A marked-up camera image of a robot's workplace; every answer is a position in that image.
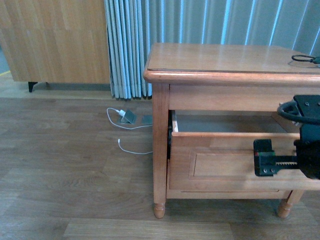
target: wooden nightstand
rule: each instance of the wooden nightstand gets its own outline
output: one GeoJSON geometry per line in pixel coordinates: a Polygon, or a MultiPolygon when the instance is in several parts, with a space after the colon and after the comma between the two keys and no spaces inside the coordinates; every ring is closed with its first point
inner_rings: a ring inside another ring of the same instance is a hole
{"type": "Polygon", "coordinates": [[[274,46],[157,43],[144,78],[153,89],[154,214],[166,199],[283,199],[285,218],[305,190],[319,190],[298,169],[254,172],[253,141],[272,139],[294,155],[299,128],[279,117],[279,103],[320,94],[320,68],[294,62],[274,46]]]}

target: black cabinet foot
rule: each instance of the black cabinet foot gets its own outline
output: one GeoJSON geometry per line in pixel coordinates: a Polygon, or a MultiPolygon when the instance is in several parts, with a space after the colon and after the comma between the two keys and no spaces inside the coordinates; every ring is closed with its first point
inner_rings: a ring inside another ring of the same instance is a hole
{"type": "Polygon", "coordinates": [[[36,85],[37,83],[38,83],[37,81],[28,81],[29,93],[32,93],[32,90],[34,89],[34,85],[36,85]]]}

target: gray curtain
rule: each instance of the gray curtain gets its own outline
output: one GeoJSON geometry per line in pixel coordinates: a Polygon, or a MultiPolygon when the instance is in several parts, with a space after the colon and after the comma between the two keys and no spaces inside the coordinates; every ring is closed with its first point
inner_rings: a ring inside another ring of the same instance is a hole
{"type": "Polygon", "coordinates": [[[152,95],[153,43],[281,46],[320,56],[319,0],[105,0],[112,94],[152,95]]]}

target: table leg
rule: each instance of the table leg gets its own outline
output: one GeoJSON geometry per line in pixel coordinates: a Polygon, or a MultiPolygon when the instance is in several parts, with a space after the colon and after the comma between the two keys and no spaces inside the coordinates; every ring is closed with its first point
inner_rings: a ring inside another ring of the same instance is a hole
{"type": "Polygon", "coordinates": [[[167,190],[167,146],[169,120],[169,85],[152,85],[153,122],[153,200],[154,215],[165,214],[167,190]]]}
{"type": "Polygon", "coordinates": [[[292,190],[287,199],[282,199],[278,207],[277,215],[280,218],[288,217],[291,208],[300,201],[303,194],[303,190],[292,190]]]}

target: drawer front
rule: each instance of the drawer front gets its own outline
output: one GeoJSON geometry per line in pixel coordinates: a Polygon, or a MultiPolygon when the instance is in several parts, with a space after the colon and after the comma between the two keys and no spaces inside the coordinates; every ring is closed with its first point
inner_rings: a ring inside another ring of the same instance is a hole
{"type": "Polygon", "coordinates": [[[320,181],[299,169],[258,177],[253,142],[271,139],[276,155],[294,155],[296,133],[173,132],[168,188],[185,192],[277,192],[319,190],[320,181]]]}

